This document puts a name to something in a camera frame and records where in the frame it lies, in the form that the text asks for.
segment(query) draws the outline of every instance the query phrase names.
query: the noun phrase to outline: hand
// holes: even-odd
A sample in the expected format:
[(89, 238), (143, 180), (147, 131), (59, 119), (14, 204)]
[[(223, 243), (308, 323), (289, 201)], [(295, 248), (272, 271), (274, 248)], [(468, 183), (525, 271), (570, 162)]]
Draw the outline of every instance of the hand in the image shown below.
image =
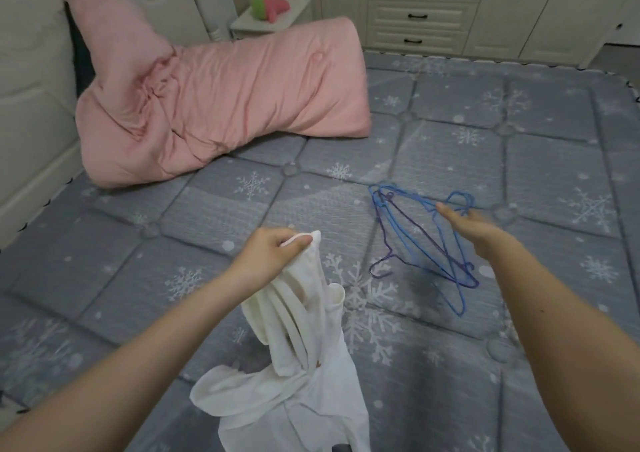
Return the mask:
[(313, 240), (311, 236), (300, 236), (281, 247), (281, 244), (297, 234), (297, 231), (290, 228), (258, 228), (252, 233), (225, 272), (240, 286), (244, 299), (276, 278)]
[(467, 216), (462, 216), (450, 206), (438, 202), (436, 210), (451, 223), (455, 231), (474, 244), (476, 254), (485, 260), (491, 257), (494, 240), (507, 234), (473, 209), (469, 210)]

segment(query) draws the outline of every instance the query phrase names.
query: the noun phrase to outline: white nightstand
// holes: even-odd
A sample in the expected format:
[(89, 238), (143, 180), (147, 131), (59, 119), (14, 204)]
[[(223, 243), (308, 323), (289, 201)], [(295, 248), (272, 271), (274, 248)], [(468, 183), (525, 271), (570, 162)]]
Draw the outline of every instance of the white nightstand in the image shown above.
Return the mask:
[(255, 38), (313, 20), (311, 16), (311, 0), (288, 0), (288, 2), (291, 8), (280, 14), (273, 24), (268, 20), (254, 18), (251, 13), (251, 7), (249, 7), (231, 23), (231, 34), (234, 39)]

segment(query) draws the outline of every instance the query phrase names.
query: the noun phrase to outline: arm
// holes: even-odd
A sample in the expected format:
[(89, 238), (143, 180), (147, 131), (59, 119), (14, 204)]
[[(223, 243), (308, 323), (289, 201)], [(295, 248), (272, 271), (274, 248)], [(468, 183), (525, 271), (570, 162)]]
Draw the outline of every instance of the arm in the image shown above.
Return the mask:
[(0, 451), (120, 451), (206, 336), (311, 242), (258, 229), (226, 272), (0, 435)]
[(572, 451), (640, 449), (640, 348), (478, 214), (437, 205), (495, 272), (540, 395)]

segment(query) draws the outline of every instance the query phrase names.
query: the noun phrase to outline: left hand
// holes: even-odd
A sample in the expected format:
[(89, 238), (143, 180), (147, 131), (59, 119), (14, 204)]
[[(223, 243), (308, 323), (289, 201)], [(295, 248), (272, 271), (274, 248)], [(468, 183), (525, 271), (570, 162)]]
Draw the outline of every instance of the left hand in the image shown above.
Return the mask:
[(276, 278), (282, 269), (309, 246), (313, 238), (300, 236), (287, 246), (286, 240), (299, 232), (290, 228), (258, 228), (247, 239), (226, 274), (239, 286), (245, 300)]

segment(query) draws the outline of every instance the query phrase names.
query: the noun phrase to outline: pink blanket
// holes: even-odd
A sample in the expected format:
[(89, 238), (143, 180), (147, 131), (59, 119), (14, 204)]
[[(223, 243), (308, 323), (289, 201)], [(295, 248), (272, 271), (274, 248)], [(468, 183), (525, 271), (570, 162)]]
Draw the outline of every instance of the pink blanket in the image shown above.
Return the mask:
[(129, 0), (67, 2), (96, 71), (76, 124), (101, 187), (170, 179), (274, 131), (369, 135), (364, 60), (348, 19), (180, 47)]

